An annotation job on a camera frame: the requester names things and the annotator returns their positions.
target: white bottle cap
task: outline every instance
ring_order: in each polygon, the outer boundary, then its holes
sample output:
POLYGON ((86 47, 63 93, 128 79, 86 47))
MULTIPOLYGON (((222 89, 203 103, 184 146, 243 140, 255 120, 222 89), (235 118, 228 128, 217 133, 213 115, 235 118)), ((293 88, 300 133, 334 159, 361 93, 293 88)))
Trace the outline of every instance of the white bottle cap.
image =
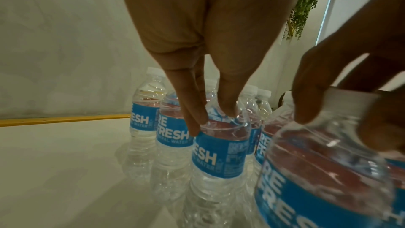
POLYGON ((166 77, 166 74, 162 69, 155 68, 155 67, 148 67, 148 69, 146 70, 146 74, 160 76, 160 77, 166 77))
POLYGON ((259 90, 258 87, 252 86, 252 85, 245 85, 245 87, 242 89, 242 94, 247 94, 247 95, 257 95, 257 90, 259 90))
POLYGON ((267 98, 270 98, 271 97, 271 91, 269 91, 269 90, 264 90, 264 89, 258 89, 257 90, 257 95, 259 95, 259 96, 265 96, 265 97, 267 97, 267 98))
POLYGON ((294 104, 294 100, 292 99, 291 91, 287 91, 284 93, 283 102, 287 103, 287 104, 294 104))
POLYGON ((379 97, 378 94, 329 88, 325 92, 322 110, 344 116, 363 117, 379 97))
POLYGON ((205 87, 216 88, 216 79, 204 79, 205 87))

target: skin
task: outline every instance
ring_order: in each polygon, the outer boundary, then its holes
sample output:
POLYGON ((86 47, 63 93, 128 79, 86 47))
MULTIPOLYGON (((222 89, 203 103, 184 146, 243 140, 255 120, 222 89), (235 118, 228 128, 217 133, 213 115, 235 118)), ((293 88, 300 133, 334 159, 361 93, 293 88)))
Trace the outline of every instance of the skin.
MULTIPOLYGON (((322 107, 325 91, 351 61, 365 53, 369 56, 339 88, 375 92, 405 71, 405 0, 371 0, 304 55, 292 88, 296 122, 312 121, 322 107)), ((405 153, 405 85, 379 98, 358 134, 372 149, 405 153)))
POLYGON ((208 121, 204 55, 220 72, 218 102, 236 101, 294 7, 294 0, 125 0, 142 43, 179 97, 190 135, 208 121))

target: green plant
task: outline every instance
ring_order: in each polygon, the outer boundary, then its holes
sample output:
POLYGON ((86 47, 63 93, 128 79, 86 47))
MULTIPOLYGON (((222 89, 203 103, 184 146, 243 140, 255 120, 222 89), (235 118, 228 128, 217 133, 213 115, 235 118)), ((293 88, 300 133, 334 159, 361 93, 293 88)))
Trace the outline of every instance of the green plant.
POLYGON ((294 9, 291 11, 290 18, 287 20, 285 38, 301 37, 309 12, 316 7, 317 3, 318 0, 297 0, 294 9))

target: hanging plant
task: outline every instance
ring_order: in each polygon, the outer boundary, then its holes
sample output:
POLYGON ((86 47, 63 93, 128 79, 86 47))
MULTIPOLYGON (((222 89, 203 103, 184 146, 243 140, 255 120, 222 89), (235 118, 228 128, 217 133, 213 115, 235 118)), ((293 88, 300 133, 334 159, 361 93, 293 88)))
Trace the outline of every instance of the hanging plant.
POLYGON ((291 11, 290 18, 287 20, 284 38, 301 37, 309 12, 316 7, 317 3, 318 0, 297 0, 294 9, 291 11))

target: bottle label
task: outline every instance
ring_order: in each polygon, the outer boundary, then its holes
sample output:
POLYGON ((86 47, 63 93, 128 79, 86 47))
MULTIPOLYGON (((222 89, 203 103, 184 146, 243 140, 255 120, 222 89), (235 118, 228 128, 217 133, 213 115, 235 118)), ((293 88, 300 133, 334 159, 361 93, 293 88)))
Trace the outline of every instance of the bottle label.
POLYGON ((384 213, 383 225, 381 228, 403 228, 405 227, 405 162, 399 160, 387 160, 391 174, 395 177, 403 177, 403 182, 396 185, 395 200, 389 212, 384 213))
POLYGON ((266 135, 265 133, 260 134, 259 143, 257 145, 256 153, 254 157, 256 158, 257 162, 263 165, 263 161, 265 160, 265 153, 267 149, 267 145, 271 142, 271 137, 266 135))
POLYGON ((132 104, 130 126, 142 131, 156 131, 159 108, 132 104))
POLYGON ((170 147, 188 147, 193 145, 184 119, 177 119, 159 114, 156 140, 170 147))
POLYGON ((262 130, 260 128, 255 128, 255 129, 252 129, 252 131, 250 132, 249 148, 248 148, 247 154, 253 154, 254 153, 254 150, 256 149, 256 145, 259 142, 260 132, 261 131, 262 130))
POLYGON ((192 160, 201 171, 220 178, 242 174, 249 141, 228 141, 200 132, 195 138, 192 160))
POLYGON ((316 197, 283 176, 265 160, 255 192, 257 208, 278 228, 377 228, 378 218, 361 215, 316 197))

